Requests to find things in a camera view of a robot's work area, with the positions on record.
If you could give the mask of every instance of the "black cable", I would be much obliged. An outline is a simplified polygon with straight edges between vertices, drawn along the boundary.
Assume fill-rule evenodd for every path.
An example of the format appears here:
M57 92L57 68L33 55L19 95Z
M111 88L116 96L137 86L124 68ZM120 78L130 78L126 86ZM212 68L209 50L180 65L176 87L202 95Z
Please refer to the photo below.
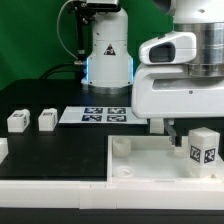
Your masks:
M61 71L52 71L50 73L48 73L43 79L47 79L48 77L50 77L51 75L53 74L57 74L57 73L75 73L76 71L75 70L61 70Z
M68 66L74 66L74 63L69 62L69 63L63 63L63 64L56 65L56 66L48 69L46 72L44 72L43 75L41 75L39 79L46 79L47 77L49 77L49 73L52 73L52 72L56 71L57 69L68 67Z

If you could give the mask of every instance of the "small white block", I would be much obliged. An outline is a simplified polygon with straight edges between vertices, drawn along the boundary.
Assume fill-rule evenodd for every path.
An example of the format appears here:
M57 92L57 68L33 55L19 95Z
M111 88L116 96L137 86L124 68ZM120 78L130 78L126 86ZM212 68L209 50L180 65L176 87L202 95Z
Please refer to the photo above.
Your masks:
M58 112L56 109L45 109L38 118L39 131L53 131L58 123Z
M0 138L0 164L8 155L8 141L6 138Z
M164 134L163 118L150 119L150 133L151 134Z
M16 110L7 119L8 132L24 132L30 123L30 112L26 109Z
M208 128L189 132L188 170L197 177L216 173L220 134Z

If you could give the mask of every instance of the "white platform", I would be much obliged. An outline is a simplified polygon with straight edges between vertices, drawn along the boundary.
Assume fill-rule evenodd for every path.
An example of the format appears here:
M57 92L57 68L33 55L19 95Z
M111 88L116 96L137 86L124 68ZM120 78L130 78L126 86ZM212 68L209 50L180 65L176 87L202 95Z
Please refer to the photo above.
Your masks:
M116 137L108 141L107 182L0 181L0 207L224 210L221 158L215 176L192 178L184 157L186 138L177 153L169 137L127 136L132 152L118 158L112 155ZM114 177L117 168L123 177Z

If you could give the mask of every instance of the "cable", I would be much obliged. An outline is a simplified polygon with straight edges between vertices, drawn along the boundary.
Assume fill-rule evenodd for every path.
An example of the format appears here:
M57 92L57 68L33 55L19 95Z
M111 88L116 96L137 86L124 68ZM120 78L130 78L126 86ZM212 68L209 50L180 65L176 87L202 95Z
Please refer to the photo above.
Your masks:
M44 72L44 74L41 75L39 79L46 79L47 77L50 76L50 74L54 73L57 69L64 68L64 67L68 67L68 66L74 66L74 63L73 62L69 62L69 63L64 63L64 64L56 65L56 66L48 69L46 72Z
M64 49L65 49L65 50L66 50L72 57L74 57L75 59L78 60L78 57L76 57L71 51L69 51L69 50L66 48L66 46L64 45L64 43L63 43L63 41L62 41L62 39L61 39L61 35L60 35L60 20L61 20L61 15L62 15L62 13L63 13L65 7L66 7L70 2L75 2L75 1L77 1L77 0L69 0L69 1L65 2L65 4L62 6L62 8L61 8L61 10L60 10L60 12L59 12L59 15L58 15L58 19L57 19L57 36L58 36L58 39L59 39L59 41L60 41L62 47L63 47L63 48L64 48Z
M57 74L57 73L74 73L76 72L75 70L61 70L61 71L53 71L53 72L50 72L48 73L47 75L45 75L45 77L43 79L47 79L48 77L50 77L51 75L53 74Z

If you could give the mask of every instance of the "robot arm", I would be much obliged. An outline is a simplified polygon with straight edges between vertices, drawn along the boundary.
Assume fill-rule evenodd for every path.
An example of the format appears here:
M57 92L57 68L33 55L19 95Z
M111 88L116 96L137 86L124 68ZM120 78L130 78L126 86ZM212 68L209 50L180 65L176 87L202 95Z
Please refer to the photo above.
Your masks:
M116 10L120 7L119 0L86 0L86 4L89 8L98 10Z

